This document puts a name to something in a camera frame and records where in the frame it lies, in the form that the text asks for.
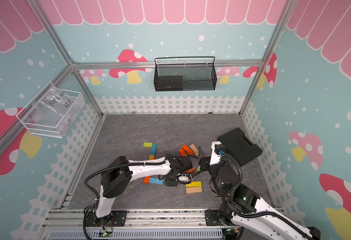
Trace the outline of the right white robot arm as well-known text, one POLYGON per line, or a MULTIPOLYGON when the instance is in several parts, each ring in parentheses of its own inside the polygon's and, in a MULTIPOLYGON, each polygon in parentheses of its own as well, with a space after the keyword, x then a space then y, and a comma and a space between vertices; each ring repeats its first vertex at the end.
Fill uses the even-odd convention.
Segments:
POLYGON ((242 183, 238 161, 219 141, 211 144, 207 169, 213 192, 221 198, 218 210, 206 210, 208 226, 224 226, 226 234, 250 230, 268 240, 319 240, 321 232, 315 227, 304 227, 287 218, 268 204, 258 193, 242 183))

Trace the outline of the blue long block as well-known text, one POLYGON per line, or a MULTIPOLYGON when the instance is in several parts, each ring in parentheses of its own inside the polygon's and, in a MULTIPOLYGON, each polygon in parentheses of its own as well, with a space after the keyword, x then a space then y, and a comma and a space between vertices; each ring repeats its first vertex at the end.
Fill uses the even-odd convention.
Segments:
POLYGON ((164 180, 160 180, 160 179, 157 179, 157 178, 150 177, 149 183, 163 185, 164 184, 164 180))

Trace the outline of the teal long block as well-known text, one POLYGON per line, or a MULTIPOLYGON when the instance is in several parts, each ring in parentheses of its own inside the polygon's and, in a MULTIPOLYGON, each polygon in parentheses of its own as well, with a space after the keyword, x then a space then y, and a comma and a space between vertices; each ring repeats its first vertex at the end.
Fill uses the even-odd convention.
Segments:
POLYGON ((151 156, 155 156, 156 155, 156 150, 157 150, 157 144, 152 144, 151 156))

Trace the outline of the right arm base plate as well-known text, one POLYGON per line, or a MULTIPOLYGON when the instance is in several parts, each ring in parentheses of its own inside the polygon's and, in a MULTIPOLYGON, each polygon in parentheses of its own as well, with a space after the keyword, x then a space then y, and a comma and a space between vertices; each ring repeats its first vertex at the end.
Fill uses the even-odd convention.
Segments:
POLYGON ((231 220, 219 210, 207 209, 204 211, 207 226, 231 226, 231 220))

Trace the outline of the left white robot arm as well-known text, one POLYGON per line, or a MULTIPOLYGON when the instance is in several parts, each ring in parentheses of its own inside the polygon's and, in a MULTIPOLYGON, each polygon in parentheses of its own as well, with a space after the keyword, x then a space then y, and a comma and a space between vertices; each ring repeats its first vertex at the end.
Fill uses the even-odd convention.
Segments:
POLYGON ((191 183, 198 174, 197 171, 188 173, 192 169, 192 158, 197 159, 193 155, 175 156, 169 153, 148 161, 129 161, 125 156, 118 157, 105 169, 85 178, 84 185, 96 196, 95 204, 84 210, 85 222, 99 226, 111 222, 114 219, 112 205, 115 198, 134 180, 159 175, 167 187, 191 183))

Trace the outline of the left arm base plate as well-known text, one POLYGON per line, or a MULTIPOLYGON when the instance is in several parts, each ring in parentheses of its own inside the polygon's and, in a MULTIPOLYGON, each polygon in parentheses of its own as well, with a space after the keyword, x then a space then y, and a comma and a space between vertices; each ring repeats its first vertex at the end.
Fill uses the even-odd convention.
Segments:
POLYGON ((109 215, 101 218, 97 218, 95 212, 90 211, 85 214, 85 226, 86 227, 101 227, 101 226, 112 226, 112 227, 124 227, 127 219, 127 211, 112 211, 109 215))

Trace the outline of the tan long block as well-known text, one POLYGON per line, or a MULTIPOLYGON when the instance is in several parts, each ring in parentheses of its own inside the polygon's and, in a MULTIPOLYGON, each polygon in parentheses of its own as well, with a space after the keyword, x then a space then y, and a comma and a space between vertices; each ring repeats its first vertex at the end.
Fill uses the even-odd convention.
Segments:
POLYGON ((199 151, 197 147, 194 144, 191 144, 189 148, 194 152, 194 154, 198 157, 199 156, 199 151))

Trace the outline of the lime green small block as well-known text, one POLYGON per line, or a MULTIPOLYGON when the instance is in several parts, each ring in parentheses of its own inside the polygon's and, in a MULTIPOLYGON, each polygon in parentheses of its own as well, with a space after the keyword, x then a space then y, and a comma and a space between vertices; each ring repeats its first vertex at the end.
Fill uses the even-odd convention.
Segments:
POLYGON ((144 144, 143 144, 143 147, 144 148, 151 148, 153 146, 153 143, 147 143, 147 142, 145 142, 144 144))

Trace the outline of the orange long block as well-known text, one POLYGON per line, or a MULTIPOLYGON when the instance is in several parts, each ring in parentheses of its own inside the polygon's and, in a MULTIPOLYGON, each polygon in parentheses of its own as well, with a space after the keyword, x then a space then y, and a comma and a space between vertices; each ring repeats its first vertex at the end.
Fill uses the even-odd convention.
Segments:
POLYGON ((143 183, 149 184, 151 177, 145 177, 143 183))

